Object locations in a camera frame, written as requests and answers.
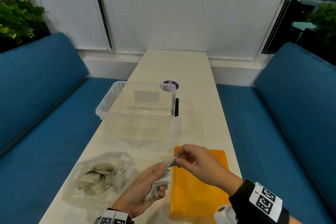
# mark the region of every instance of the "hand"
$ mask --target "hand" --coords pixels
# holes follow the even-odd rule
[[[176,151],[175,157],[178,157],[176,159],[178,167],[183,167],[200,181],[216,186],[230,196],[244,182],[227,170],[207,148],[185,144]]]
[[[167,185],[160,186],[158,190],[159,198],[145,201],[145,197],[151,190],[151,186],[160,179],[166,167],[163,163],[157,163],[143,171],[138,178],[124,191],[124,193],[113,204],[112,208],[128,213],[129,217],[135,218],[143,214],[156,200],[162,199],[166,195]]]

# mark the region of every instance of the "left hand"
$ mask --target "left hand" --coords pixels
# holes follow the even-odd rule
[[[143,214],[156,200],[166,195],[167,185],[160,186],[159,198],[145,201],[145,197],[151,190],[156,180],[160,179],[166,167],[163,163],[157,163],[143,171],[138,178],[124,191],[124,193],[113,204],[112,208],[128,213],[129,217],[135,218]]]

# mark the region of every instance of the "purple sticker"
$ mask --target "purple sticker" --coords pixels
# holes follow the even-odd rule
[[[176,89],[179,88],[179,84],[177,82],[174,82],[174,81],[164,81],[163,83],[174,84]],[[170,91],[167,86],[161,86],[161,87],[164,91]]]

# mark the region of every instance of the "blue sofa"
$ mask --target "blue sofa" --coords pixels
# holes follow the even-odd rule
[[[217,90],[242,177],[304,224],[336,223],[336,67],[287,43],[255,88]]]
[[[63,33],[0,54],[1,223],[38,224],[101,123],[87,75]]]

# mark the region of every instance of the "white baseboard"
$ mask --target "white baseboard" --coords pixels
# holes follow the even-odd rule
[[[110,55],[104,52],[79,51],[91,77],[128,80],[141,60],[141,54]],[[260,64],[253,60],[221,60],[209,58],[216,84],[254,86],[253,82],[265,67],[270,57],[265,57]]]

